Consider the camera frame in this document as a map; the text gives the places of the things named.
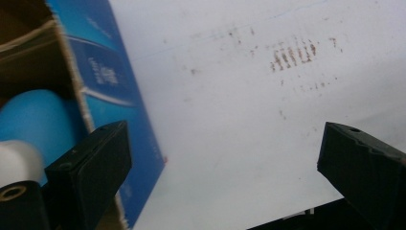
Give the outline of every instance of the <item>blue object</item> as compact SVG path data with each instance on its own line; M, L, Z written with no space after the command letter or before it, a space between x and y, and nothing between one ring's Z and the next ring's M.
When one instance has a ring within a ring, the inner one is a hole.
M84 135L77 105L66 103L49 90L17 95L0 111L0 141L21 140L32 144L41 152L45 167Z

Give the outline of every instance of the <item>cardboard box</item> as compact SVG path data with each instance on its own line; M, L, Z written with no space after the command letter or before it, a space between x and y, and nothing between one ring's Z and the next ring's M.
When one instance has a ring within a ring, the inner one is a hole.
M0 15L0 106L46 88L76 98L89 131L127 120L133 169L116 203L132 227L164 160L108 1L1 1Z

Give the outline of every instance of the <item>metal ring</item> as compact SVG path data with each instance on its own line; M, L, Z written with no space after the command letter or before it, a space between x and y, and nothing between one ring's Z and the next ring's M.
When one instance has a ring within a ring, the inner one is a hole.
M0 202L9 201L23 195L27 191L27 187L23 185L15 185L1 192Z

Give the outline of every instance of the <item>white surface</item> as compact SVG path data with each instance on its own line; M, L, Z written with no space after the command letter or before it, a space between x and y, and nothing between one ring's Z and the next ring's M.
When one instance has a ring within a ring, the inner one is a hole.
M169 159L137 230L246 229L340 198L316 171L326 121L406 150L405 1L111 3Z
M26 142L0 142L0 159L0 188L24 180L39 182L44 174L41 154Z

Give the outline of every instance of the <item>screw hole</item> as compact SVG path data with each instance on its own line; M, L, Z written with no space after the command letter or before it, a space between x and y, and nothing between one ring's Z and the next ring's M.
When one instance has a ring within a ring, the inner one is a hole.
M72 163L70 163L70 162L62 163L59 165L59 168L61 170L69 170L69 169L71 169L71 167L72 167Z
M350 128L351 132L361 132L361 130L359 130L358 128L352 127Z
M23 195L26 190L27 188L25 186L13 186L11 188L8 188L0 194L0 202L15 199Z

